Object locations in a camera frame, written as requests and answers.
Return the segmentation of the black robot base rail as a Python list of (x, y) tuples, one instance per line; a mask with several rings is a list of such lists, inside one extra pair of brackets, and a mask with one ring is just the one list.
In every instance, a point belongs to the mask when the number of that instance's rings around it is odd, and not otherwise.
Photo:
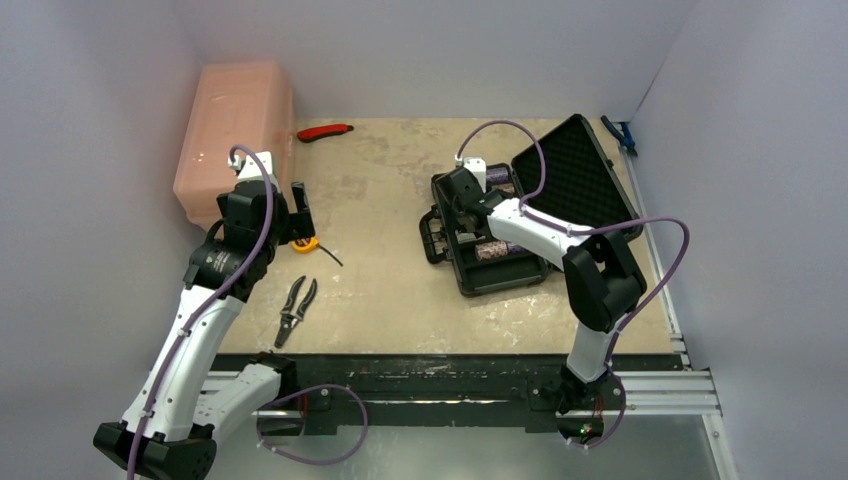
[(308, 435), (332, 435), (366, 419), (372, 427), (506, 427), (594, 440), (620, 412), (720, 411), (710, 373), (673, 354), (616, 355), (615, 378), (580, 394), (565, 390), (562, 354), (220, 354), (203, 394), (254, 363), (281, 368), (280, 397), (312, 390), (277, 409), (304, 415)]

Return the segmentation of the yellow tape measure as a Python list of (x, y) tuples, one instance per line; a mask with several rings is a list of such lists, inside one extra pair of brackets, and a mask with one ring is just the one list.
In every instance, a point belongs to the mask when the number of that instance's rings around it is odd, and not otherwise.
[(323, 246), (316, 237), (295, 239), (291, 242), (291, 246), (296, 253), (302, 255), (321, 251), (328, 255), (340, 267), (344, 266), (343, 262), (333, 252)]

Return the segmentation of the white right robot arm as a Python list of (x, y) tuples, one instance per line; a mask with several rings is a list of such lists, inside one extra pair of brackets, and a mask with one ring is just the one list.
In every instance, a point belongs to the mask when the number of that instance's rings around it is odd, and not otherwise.
[(437, 177), (435, 190), (461, 228), (514, 243), (563, 273), (578, 327), (561, 392), (573, 406), (588, 405), (611, 375), (614, 343), (647, 291), (623, 235), (616, 229), (593, 231), (567, 223), (500, 190), (485, 192), (465, 167)]

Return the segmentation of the purple chip stack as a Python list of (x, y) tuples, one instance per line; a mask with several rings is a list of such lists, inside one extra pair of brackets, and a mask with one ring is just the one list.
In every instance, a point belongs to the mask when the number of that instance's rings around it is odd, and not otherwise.
[(511, 174), (506, 167), (491, 168), (486, 171), (486, 182), (491, 185), (511, 183)]

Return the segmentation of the blue handled pliers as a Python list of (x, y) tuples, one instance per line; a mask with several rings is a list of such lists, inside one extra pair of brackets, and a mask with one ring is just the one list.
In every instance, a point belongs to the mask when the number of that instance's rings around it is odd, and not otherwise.
[(619, 146), (626, 151), (628, 156), (638, 156), (635, 140), (626, 122), (613, 122), (606, 115), (602, 115), (600, 120), (605, 129), (616, 139)]

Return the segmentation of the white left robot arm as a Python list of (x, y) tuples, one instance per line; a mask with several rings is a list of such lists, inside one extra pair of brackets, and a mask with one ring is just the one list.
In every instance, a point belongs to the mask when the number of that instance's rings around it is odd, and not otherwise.
[(147, 380), (121, 420), (98, 426), (93, 446), (123, 470), (149, 479), (203, 479), (219, 443), (268, 403), (284, 409), (297, 399), (294, 364), (257, 355), (233, 384), (201, 400), (201, 390), (227, 331), (276, 248), (312, 237), (315, 228), (303, 183), (291, 185), (295, 212), (274, 195), (270, 230), (257, 254), (266, 213), (265, 185), (240, 181), (217, 198), (220, 218), (189, 257), (174, 324)]

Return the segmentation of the pink plastic storage box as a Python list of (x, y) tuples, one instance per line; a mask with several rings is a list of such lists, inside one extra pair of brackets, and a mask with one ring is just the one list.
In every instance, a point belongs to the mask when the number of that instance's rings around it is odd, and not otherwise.
[(205, 66), (173, 183), (188, 221), (206, 231), (221, 218), (216, 199), (235, 186), (227, 165), (235, 144), (272, 154), (273, 174), (293, 211), (294, 136), (293, 90), (278, 63)]

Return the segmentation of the orange purple chip row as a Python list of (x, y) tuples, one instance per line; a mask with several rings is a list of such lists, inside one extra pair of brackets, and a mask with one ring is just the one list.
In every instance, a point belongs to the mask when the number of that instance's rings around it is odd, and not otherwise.
[(474, 255), (477, 261), (495, 260), (515, 255), (525, 254), (527, 250), (524, 247), (503, 240), (491, 241), (477, 244), (474, 247)]

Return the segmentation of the black handled pliers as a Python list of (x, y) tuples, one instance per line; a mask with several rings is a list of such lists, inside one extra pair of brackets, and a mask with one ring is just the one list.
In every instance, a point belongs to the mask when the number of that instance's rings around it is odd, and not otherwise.
[(279, 327), (273, 343), (275, 349), (281, 349), (285, 345), (295, 327), (304, 320), (308, 308), (317, 296), (318, 283), (316, 279), (312, 279), (303, 298), (298, 299), (301, 287), (305, 282), (306, 276), (303, 275), (295, 280), (289, 288), (285, 304), (280, 310)]

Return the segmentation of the black poker set case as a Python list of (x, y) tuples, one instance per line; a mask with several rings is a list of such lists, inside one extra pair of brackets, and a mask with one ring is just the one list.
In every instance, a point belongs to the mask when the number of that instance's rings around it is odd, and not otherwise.
[[(588, 120), (580, 114), (569, 117), (510, 162), (489, 165), (487, 170), (497, 167), (508, 168), (512, 182), (486, 183), (485, 192), (497, 189), (519, 198), (540, 188), (541, 193), (529, 199), (527, 204), (557, 219), (580, 227), (597, 228), (637, 217), (614, 173), (612, 160), (603, 151)], [(446, 173), (432, 177), (434, 204), (419, 222), (427, 261), (431, 264), (449, 262), (460, 293), (466, 297), (543, 282), (553, 268), (528, 251), (501, 259), (476, 260), (474, 247), (497, 239), (449, 227), (446, 202), (435, 190), (435, 180), (443, 174)]]

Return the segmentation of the red utility knife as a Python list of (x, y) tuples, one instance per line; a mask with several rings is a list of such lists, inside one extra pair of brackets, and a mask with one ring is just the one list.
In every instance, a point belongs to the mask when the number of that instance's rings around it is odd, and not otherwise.
[(301, 143), (309, 144), (318, 140), (344, 135), (354, 130), (355, 127), (347, 123), (327, 124), (300, 130), (297, 132), (296, 138)]

